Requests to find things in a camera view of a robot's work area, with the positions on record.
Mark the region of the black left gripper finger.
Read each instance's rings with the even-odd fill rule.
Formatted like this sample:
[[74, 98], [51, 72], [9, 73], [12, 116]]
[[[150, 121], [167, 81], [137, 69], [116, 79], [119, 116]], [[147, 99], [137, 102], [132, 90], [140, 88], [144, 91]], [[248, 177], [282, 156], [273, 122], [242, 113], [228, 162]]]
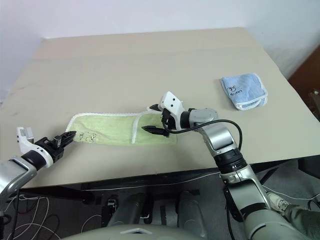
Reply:
[[61, 147], [65, 148], [69, 145], [73, 141], [75, 135], [76, 133], [63, 133], [61, 135]]
[[61, 135], [55, 136], [55, 139], [61, 142], [72, 142], [74, 137], [76, 136], [76, 133], [76, 131], [67, 131], [62, 133]]

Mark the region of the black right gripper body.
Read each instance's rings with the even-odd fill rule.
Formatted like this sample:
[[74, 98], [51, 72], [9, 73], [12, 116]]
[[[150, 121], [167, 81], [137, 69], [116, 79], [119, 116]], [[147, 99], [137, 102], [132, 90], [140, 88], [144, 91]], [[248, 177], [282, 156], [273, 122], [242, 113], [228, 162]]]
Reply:
[[161, 118], [162, 125], [165, 129], [168, 130], [176, 130], [176, 122], [175, 119], [171, 116], [171, 113], [166, 108], [162, 111], [162, 118]]

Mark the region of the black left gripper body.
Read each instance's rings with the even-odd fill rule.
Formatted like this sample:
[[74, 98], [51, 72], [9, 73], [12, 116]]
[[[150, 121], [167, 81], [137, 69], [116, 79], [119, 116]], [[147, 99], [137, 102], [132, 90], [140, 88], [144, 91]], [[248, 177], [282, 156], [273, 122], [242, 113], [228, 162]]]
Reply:
[[45, 149], [52, 157], [52, 160], [57, 162], [64, 154], [64, 140], [65, 137], [63, 135], [56, 135], [52, 140], [43, 137], [36, 141], [35, 144]]

